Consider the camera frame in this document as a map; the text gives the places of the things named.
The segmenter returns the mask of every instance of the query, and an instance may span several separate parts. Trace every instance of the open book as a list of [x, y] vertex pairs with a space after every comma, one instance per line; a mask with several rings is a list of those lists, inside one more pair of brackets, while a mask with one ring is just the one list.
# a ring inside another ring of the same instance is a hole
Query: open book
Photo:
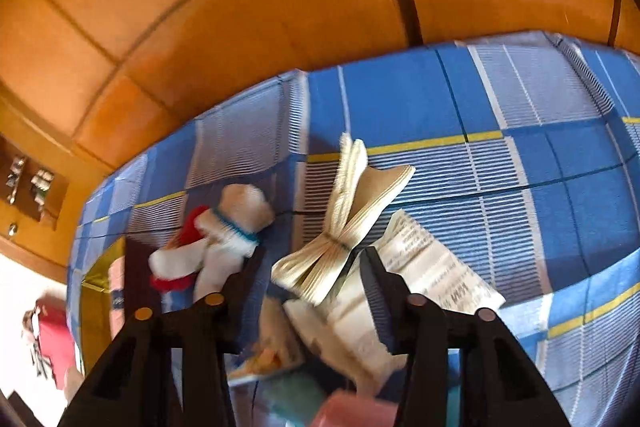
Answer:
[[[497, 310], [504, 303], [495, 289], [404, 210], [392, 215], [383, 237], [373, 246], [385, 268], [402, 275], [412, 293], [426, 295], [443, 309], [472, 314], [483, 307]], [[332, 340], [325, 339], [325, 343], [340, 344], [360, 365], [357, 372], [347, 368], [346, 373], [335, 365], [334, 369], [347, 376], [357, 373], [361, 380], [361, 374], [370, 375], [374, 384], [367, 383], [368, 389], [374, 394], [394, 370], [405, 364], [406, 357], [392, 356], [378, 340], [360, 279], [358, 259], [333, 299], [327, 299], [316, 309], [290, 302], [285, 304], [285, 309], [297, 330], [299, 325], [302, 327], [305, 314], [324, 318], [332, 335]]]
[[313, 305], [326, 297], [351, 250], [365, 238], [415, 172], [410, 165], [381, 171], [367, 167], [367, 161], [362, 140], [354, 142], [343, 133], [322, 233], [273, 265], [273, 282]]

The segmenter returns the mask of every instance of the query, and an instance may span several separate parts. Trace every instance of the white plush toy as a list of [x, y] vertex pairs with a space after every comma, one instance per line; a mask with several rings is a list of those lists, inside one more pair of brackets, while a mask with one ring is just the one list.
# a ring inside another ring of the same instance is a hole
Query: white plush toy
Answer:
[[149, 256], [149, 266], [158, 289], [172, 288], [172, 281], [185, 280], [200, 270], [193, 301], [222, 289], [226, 279], [242, 269], [251, 257], [255, 235], [273, 222], [271, 206], [253, 185], [227, 185], [215, 210], [208, 208], [194, 219], [201, 239], [175, 248], [174, 241]]

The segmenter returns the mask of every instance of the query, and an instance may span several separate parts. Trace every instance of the small items on shelf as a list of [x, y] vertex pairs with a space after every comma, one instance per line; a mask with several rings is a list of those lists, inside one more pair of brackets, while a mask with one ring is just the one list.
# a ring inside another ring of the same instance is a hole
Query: small items on shelf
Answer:
[[51, 172], [39, 169], [31, 178], [31, 195], [33, 196], [33, 201], [38, 204], [40, 211], [42, 211], [42, 207], [44, 206], [44, 198], [47, 196], [47, 191], [51, 187], [53, 177]]
[[9, 204], [15, 203], [15, 193], [18, 191], [18, 184], [20, 183], [20, 177], [22, 176], [25, 162], [26, 160], [22, 156], [15, 156], [14, 161], [11, 163], [10, 172], [5, 183], [6, 186], [12, 190], [6, 198]]

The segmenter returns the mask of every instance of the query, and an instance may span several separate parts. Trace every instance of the stuffed toy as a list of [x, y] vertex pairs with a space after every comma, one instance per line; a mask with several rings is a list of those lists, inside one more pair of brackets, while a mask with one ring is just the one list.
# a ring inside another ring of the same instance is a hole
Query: stuffed toy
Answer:
[[254, 253], [257, 232], [273, 219], [273, 210], [259, 188], [227, 185], [217, 208], [193, 209], [180, 232], [149, 256], [152, 285], [164, 293], [187, 288], [195, 277], [194, 302], [220, 291]]

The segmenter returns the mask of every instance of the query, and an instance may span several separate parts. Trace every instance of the bed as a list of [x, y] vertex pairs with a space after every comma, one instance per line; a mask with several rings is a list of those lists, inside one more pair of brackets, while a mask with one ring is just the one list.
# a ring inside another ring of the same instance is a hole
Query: bed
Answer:
[[81, 351], [86, 295], [101, 291], [85, 277], [119, 237], [160, 247], [226, 184], [252, 183], [282, 257], [321, 230], [345, 131], [370, 165], [417, 168], [363, 245], [404, 208], [504, 295], [503, 320], [572, 425], [609, 425], [640, 371], [640, 58], [545, 32], [291, 71], [134, 158], [76, 232], [67, 315]]

